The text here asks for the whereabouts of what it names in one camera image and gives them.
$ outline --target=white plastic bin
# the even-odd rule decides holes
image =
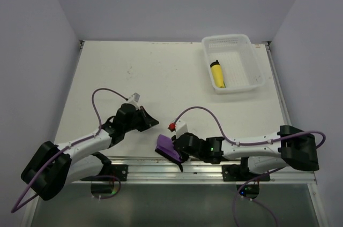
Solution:
[[[257,62],[255,50],[244,34],[218,35],[202,40],[205,62],[212,86],[218,94],[242,92],[264,85],[265,78]],[[210,64],[218,60],[225,88],[215,85]]]

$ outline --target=purple cable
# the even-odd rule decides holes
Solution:
[[[236,195],[235,195],[235,197],[234,197],[234,200],[232,201],[232,214],[233,214],[233,216],[234,216],[234,220],[235,220],[235,223],[236,223],[237,227],[240,227],[240,224],[239,224],[238,219],[237,219],[237,216],[236,216],[236,201],[237,201],[238,196],[240,195],[241,190],[246,186],[246,184],[248,184],[248,183],[250,183],[250,182],[252,182],[252,181],[254,181],[254,180],[258,180],[258,179],[260,179],[260,178],[263,178],[263,177],[265,177],[265,176],[268,176],[268,175],[270,175],[271,173],[277,172],[277,171],[279,171],[279,170],[281,170],[281,169],[282,169],[282,168],[277,168],[277,169],[272,170],[272,171],[270,171],[270,172],[263,173],[263,174],[261,174],[261,175],[259,175],[259,176],[257,176],[257,177],[254,177],[254,178],[252,178],[252,179],[250,179],[250,180],[247,180],[247,181],[238,189],[238,191],[237,191],[237,193],[236,193]],[[274,218],[274,220],[275,220],[275,223],[276,223],[276,225],[277,225],[277,227],[278,227],[278,226],[279,226],[279,221],[278,221],[277,217],[275,216],[275,214],[272,212],[272,210],[269,209],[267,206],[265,206],[264,204],[262,204],[262,203],[259,202],[259,201],[254,201],[254,202],[257,203],[257,204],[259,204],[259,205],[262,206],[263,208],[265,208],[267,211],[269,211],[269,213],[273,216],[273,218]]]
[[[218,128],[219,128],[219,131],[221,133],[221,135],[224,137],[224,139],[229,142],[230,144],[233,144],[233,145],[236,145],[236,142],[229,139],[224,131],[223,131],[223,128],[221,127],[221,124],[218,120],[218,118],[214,115],[214,113],[207,109],[207,108],[204,108],[204,107],[200,107],[200,106],[194,106],[194,107],[190,107],[190,108],[187,108],[185,109],[184,111],[182,111],[181,114],[179,114],[178,117],[176,117],[175,121],[174,121],[174,124],[176,124],[176,122],[181,118],[181,116],[183,116],[187,111],[189,110],[192,110],[192,109],[202,109],[202,110],[205,110],[206,112],[208,112],[212,117],[213,119],[215,120],[215,122],[217,123],[218,125]],[[295,134],[292,134],[292,135],[288,135],[288,136],[285,136],[285,137],[282,137],[282,138],[277,138],[277,139],[274,139],[272,140],[273,142],[278,142],[278,141],[284,141],[284,140],[289,140],[289,139],[292,139],[292,138],[297,138],[297,137],[300,137],[300,136],[303,136],[303,135],[308,135],[308,134],[312,134],[312,133],[316,133],[316,134],[319,134],[322,136],[322,140],[320,141],[320,143],[316,146],[316,148],[319,148],[323,145],[323,143],[325,142],[326,140],[326,135],[323,133],[323,132],[320,132],[320,131],[306,131],[306,132],[298,132],[298,133],[295,133]],[[255,146],[255,145],[264,145],[264,144],[269,144],[268,141],[260,141],[260,142],[249,142],[249,143],[240,143],[240,146]]]
[[[105,196],[103,198],[101,198],[99,196],[98,198],[101,199],[101,200],[113,198],[115,195],[117,195],[119,193],[120,189],[122,188],[122,183],[119,180],[119,178],[117,178],[117,177],[115,177],[113,175],[100,175],[100,176],[94,176],[94,177],[95,178],[112,178],[113,180],[116,180],[118,182],[118,184],[119,184],[118,190],[114,194],[111,194],[110,196]]]
[[[95,114],[96,114],[96,117],[98,118],[98,121],[99,121],[99,128],[97,130],[97,132],[95,133],[95,136],[98,135],[101,131],[101,118],[100,118],[100,115],[99,115],[99,112],[95,106],[95,103],[94,103],[94,95],[95,93],[97,93],[98,91],[100,90],[107,90],[109,92],[113,92],[115,93],[116,95],[118,95],[119,97],[122,97],[123,99],[125,100],[128,100],[126,97],[124,97],[122,94],[116,92],[115,90],[112,90],[112,89],[108,89],[108,88],[99,88],[99,89],[96,89],[93,94],[92,94],[92,106],[93,106],[93,109],[95,111]],[[29,184],[26,186],[26,188],[24,189],[24,191],[21,193],[21,195],[19,196],[18,200],[15,202],[12,210],[11,210],[11,213],[15,213],[16,211],[18,211],[20,208],[22,208],[24,205],[26,205],[27,203],[29,203],[30,201],[32,201],[34,198],[36,198],[38,195],[35,194],[33,195],[31,198],[27,199],[26,201],[24,201],[23,203],[20,204],[20,202],[23,200],[23,198],[25,197],[26,193],[28,192],[28,190],[32,187],[33,183],[37,180],[38,176],[42,173],[42,171],[44,171],[44,169],[52,162],[54,161],[56,158],[58,158],[60,156],[60,154],[62,154],[63,152],[65,152],[66,150],[70,149],[72,146],[75,146],[81,142],[84,142],[86,140],[89,140],[91,138],[93,138],[94,136],[93,135],[90,135],[90,136],[87,136],[85,138],[82,138],[80,140],[77,140],[77,141],[74,141],[70,147],[65,147],[63,148],[62,150],[60,150],[59,152],[57,152],[53,157],[51,157],[39,170],[38,172],[35,174],[35,176],[32,178],[32,180],[29,182]]]

